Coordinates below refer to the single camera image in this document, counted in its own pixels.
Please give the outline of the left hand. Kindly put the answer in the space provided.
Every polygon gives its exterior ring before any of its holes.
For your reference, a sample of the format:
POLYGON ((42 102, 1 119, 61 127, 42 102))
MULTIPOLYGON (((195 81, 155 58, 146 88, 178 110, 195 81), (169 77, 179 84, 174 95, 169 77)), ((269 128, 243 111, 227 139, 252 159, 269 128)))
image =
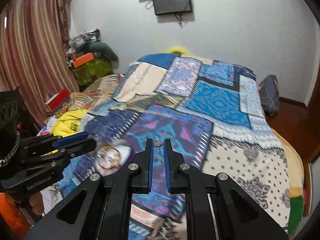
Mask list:
POLYGON ((37 192, 29 197, 29 204, 36 215, 42 215, 44 212, 44 204, 42 194, 37 192))

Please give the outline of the orange left sleeve forearm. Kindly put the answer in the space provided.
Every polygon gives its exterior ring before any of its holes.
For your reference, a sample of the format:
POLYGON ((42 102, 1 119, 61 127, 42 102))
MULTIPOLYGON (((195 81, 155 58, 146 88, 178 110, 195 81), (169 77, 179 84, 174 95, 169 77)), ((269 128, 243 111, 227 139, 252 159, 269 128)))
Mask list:
POLYGON ((1 215, 18 239, 24 239, 31 225, 20 209, 9 202, 4 193, 1 193, 1 215))

